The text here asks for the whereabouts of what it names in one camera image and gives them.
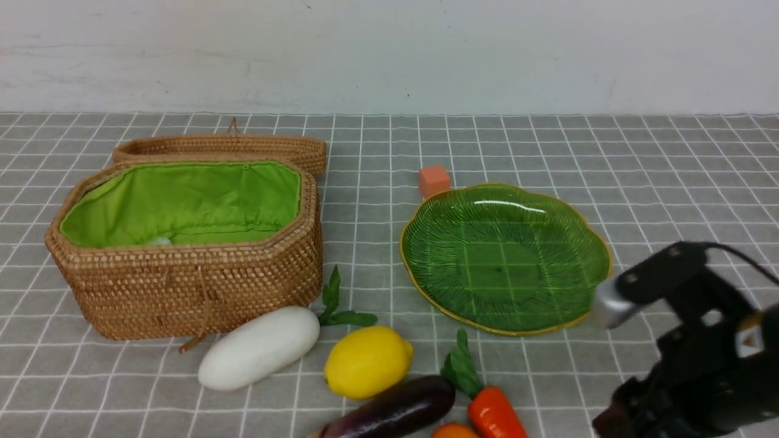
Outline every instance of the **green plate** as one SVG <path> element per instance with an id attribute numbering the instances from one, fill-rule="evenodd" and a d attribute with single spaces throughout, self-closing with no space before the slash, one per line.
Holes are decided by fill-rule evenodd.
<path id="1" fill-rule="evenodd" d="M 440 311 L 515 336 L 583 320 L 612 269 L 607 246 L 571 206 L 492 183 L 428 198 L 403 229 L 400 255 Z"/>

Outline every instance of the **plastic vegetable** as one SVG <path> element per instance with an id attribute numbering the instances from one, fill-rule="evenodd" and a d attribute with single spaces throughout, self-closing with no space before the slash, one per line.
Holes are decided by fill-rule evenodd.
<path id="1" fill-rule="evenodd" d="M 395 330 L 363 327 L 338 341 L 325 362 L 330 390 L 364 400 L 398 384 L 408 373 L 414 348 Z"/>
<path id="2" fill-rule="evenodd" d="M 454 406 L 454 385 L 423 376 L 393 387 L 306 438 L 401 438 L 440 421 Z"/>
<path id="3" fill-rule="evenodd" d="M 338 307 L 340 276 L 333 269 L 325 286 L 325 312 L 317 317 L 306 307 L 287 306 L 258 316 L 220 339 L 200 363 L 198 380 L 212 390 L 237 390 L 259 382 L 302 358 L 319 339 L 320 326 L 354 324 L 371 326 L 376 315 Z"/>
<path id="4" fill-rule="evenodd" d="M 436 429 L 430 438 L 479 438 L 479 435 L 468 426 L 449 422 Z"/>
<path id="5" fill-rule="evenodd" d="M 457 331 L 457 345 L 446 356 L 441 375 L 471 399 L 468 418 L 484 438 L 527 438 L 522 422 L 503 391 L 495 386 L 485 387 L 479 380 L 465 330 Z"/>

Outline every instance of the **lemon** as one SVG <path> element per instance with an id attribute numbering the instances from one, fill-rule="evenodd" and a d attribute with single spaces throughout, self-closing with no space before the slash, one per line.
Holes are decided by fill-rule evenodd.
<path id="1" fill-rule="evenodd" d="M 413 356 L 414 348 L 395 330 L 361 328 L 333 347 L 325 364 L 325 379 L 335 394 L 364 400 L 399 383 Z"/>

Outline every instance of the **green stem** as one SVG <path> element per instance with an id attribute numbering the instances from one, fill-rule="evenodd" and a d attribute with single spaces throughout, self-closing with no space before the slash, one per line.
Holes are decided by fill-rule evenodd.
<path id="1" fill-rule="evenodd" d="M 325 311 L 319 315 L 319 325 L 335 326 L 339 324 L 351 324 L 355 326 L 370 327 L 379 320 L 376 315 L 371 313 L 359 313 L 354 310 L 345 310 L 335 313 L 340 301 L 340 274 L 338 266 L 333 268 L 330 275 L 330 281 L 325 284 L 322 291 L 322 301 L 325 304 Z"/>

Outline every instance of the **green leaves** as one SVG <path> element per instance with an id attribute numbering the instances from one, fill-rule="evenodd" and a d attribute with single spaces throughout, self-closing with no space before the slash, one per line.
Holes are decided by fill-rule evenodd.
<path id="1" fill-rule="evenodd" d="M 334 326 L 337 324 L 351 324 L 353 326 L 370 327 L 376 324 L 377 321 L 379 321 L 379 318 L 372 313 L 359 313 L 354 310 L 344 310 L 343 312 L 338 312 L 327 318 L 327 324 L 323 325 Z"/>
<path id="2" fill-rule="evenodd" d="M 330 281 L 325 284 L 325 288 L 322 291 L 322 301 L 325 303 L 325 311 L 319 316 L 319 322 L 330 318 L 330 315 L 338 308 L 339 301 L 339 289 L 340 289 L 340 274 L 338 274 L 338 267 L 333 268 L 333 273 L 330 275 Z"/>
<path id="3" fill-rule="evenodd" d="M 370 327 L 379 320 L 376 315 L 371 313 L 359 313 L 354 310 L 344 310 L 334 313 L 338 308 L 340 301 L 340 274 L 338 267 L 333 268 L 330 275 L 330 281 L 325 284 L 322 291 L 322 301 L 325 303 L 325 311 L 319 315 L 319 325 L 335 326 L 338 324 L 351 324 L 355 326 Z"/>
<path id="4" fill-rule="evenodd" d="M 463 329 L 457 331 L 457 345 L 446 356 L 441 376 L 452 382 L 452 385 L 471 400 L 484 389 L 476 373 L 471 351 L 468 350 L 468 335 Z"/>

